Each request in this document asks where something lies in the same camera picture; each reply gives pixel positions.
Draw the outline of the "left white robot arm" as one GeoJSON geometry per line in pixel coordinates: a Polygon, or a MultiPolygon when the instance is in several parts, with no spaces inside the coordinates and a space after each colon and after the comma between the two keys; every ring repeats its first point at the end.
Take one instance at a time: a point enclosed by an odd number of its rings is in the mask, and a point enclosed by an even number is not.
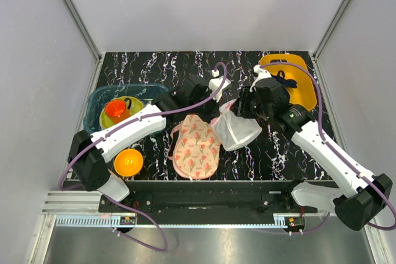
{"type": "Polygon", "coordinates": [[[224,76],[209,81],[199,76],[190,77],[109,129],[93,134],[84,130],[76,133],[69,152],[69,166],[86,191],[98,191],[112,199],[117,210],[129,211],[134,197],[107,164],[129,145],[162,131],[167,124],[184,116],[196,114],[204,121],[213,119],[226,84],[224,76]]]}

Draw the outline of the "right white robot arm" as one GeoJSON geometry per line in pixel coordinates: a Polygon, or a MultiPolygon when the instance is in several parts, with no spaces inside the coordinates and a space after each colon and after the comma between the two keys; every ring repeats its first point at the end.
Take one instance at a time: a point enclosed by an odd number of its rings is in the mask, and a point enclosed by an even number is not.
{"type": "Polygon", "coordinates": [[[239,117],[265,120],[273,130],[307,152],[337,185],[333,189],[300,182],[281,196],[284,210],[324,210],[359,231],[388,206],[393,186],[390,177],[365,169],[327,138],[321,122],[305,107],[291,104],[276,79],[261,79],[251,87],[243,87],[231,110],[239,117]]]}

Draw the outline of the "white mesh laundry bag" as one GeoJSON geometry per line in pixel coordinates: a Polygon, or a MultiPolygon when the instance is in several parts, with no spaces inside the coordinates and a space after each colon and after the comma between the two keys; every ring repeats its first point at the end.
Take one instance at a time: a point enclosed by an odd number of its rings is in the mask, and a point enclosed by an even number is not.
{"type": "Polygon", "coordinates": [[[220,106],[220,115],[210,123],[226,151],[238,150],[249,145],[262,132],[262,127],[255,119],[245,119],[234,115],[231,107],[235,101],[233,99],[220,106]]]}

